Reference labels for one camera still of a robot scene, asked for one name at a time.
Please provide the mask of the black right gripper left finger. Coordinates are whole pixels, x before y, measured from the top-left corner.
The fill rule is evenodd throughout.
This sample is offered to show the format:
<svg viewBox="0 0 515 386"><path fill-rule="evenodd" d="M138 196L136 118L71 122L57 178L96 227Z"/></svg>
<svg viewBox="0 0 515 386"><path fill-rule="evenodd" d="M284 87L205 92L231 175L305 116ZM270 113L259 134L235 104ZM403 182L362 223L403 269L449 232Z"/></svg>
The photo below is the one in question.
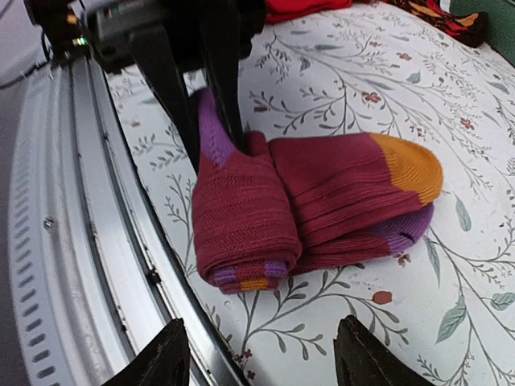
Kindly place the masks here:
<svg viewBox="0 0 515 386"><path fill-rule="evenodd" d="M187 332L183 320L175 318L103 386L187 386L189 369Z"/></svg>

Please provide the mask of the maroon striped sock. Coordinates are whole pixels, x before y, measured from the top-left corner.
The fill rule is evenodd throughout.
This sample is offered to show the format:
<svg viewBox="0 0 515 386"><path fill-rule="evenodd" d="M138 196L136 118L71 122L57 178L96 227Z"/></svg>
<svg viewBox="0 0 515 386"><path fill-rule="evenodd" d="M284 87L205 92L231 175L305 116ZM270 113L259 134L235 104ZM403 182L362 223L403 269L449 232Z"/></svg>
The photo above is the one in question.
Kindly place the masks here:
<svg viewBox="0 0 515 386"><path fill-rule="evenodd" d="M443 188L425 147L379 133L229 140L212 92L195 94L200 167L192 193L198 274L225 294L392 256L417 243Z"/></svg>

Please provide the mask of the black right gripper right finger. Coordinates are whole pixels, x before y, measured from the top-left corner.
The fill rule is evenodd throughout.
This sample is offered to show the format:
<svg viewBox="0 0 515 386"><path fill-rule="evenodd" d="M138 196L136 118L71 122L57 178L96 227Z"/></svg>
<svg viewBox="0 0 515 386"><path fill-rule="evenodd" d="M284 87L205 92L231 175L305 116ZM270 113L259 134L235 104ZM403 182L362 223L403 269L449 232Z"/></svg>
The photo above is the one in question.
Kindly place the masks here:
<svg viewBox="0 0 515 386"><path fill-rule="evenodd" d="M353 315L340 321L333 347L338 385L431 386Z"/></svg>

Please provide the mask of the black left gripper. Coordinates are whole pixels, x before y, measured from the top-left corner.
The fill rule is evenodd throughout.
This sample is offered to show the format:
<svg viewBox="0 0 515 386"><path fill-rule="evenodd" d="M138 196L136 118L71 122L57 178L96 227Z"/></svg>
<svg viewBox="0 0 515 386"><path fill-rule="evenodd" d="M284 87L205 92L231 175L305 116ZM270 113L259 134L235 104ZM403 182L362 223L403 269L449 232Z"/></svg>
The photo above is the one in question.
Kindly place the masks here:
<svg viewBox="0 0 515 386"><path fill-rule="evenodd" d="M178 130L194 170L199 170L200 162L198 124L173 53L187 71L200 68L201 35L216 112L231 142L245 150L238 104L241 37L236 8L199 8L199 33L197 19L177 1L102 1L80 16L70 1L23 4L33 25L42 27L56 49L59 61L84 54L105 72L116 74L137 64Z"/></svg>

